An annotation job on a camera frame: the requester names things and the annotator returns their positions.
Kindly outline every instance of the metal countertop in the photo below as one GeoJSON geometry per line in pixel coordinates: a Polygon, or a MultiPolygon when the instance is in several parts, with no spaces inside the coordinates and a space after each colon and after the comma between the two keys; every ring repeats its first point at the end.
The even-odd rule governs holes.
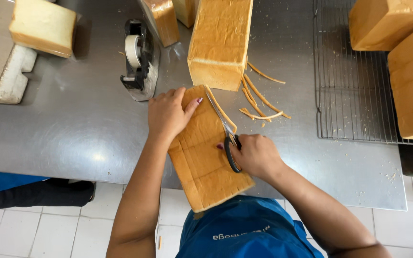
{"type": "MultiPolygon", "coordinates": [[[[125,52],[125,21],[142,13],[134,0],[59,4],[83,15],[77,61],[39,55],[22,103],[0,104],[0,171],[126,184],[147,137],[147,103],[133,101],[121,84],[125,59],[118,52],[125,52]]],[[[179,28],[180,42],[162,49],[156,94],[192,85],[186,61],[192,29],[180,22],[179,28]]],[[[241,91],[213,89],[238,134],[273,139],[290,167],[344,205],[407,209],[397,145],[318,138],[311,0],[255,0],[248,57],[286,81],[274,83],[249,67],[246,72],[292,119],[273,119],[261,128],[238,111],[252,110],[241,91]]],[[[181,188],[169,158],[162,187],[181,188]]],[[[246,193],[283,198],[261,180],[246,193]]]]}

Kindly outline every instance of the black scissors handle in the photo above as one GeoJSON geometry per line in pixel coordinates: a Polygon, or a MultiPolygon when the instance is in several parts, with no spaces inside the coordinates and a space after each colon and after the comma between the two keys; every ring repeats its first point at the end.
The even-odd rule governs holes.
{"type": "MultiPolygon", "coordinates": [[[[234,138],[235,138],[235,142],[237,143],[237,149],[241,150],[241,143],[238,140],[238,135],[235,134],[234,138]]],[[[237,168],[237,165],[235,164],[234,159],[232,158],[232,153],[230,153],[229,143],[232,143],[232,140],[230,137],[226,136],[226,138],[224,139],[224,148],[226,149],[227,160],[229,161],[229,164],[232,167],[232,170],[235,173],[240,173],[241,169],[237,168]]]]}

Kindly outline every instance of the person's right hand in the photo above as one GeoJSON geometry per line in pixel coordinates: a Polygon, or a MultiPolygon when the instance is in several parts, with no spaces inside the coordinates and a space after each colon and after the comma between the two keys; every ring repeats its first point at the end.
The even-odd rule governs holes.
{"type": "Polygon", "coordinates": [[[234,161],[247,173],[267,181],[286,167],[273,141],[260,134],[241,134],[241,150],[230,144],[234,161]]]}

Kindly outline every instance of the white styrofoam block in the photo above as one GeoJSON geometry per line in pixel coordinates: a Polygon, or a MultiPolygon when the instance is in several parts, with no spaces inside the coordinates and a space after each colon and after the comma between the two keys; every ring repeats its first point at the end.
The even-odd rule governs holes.
{"type": "Polygon", "coordinates": [[[36,56],[33,49],[14,45],[0,77],[0,103],[20,103],[28,83],[22,73],[31,72],[36,56]]]}

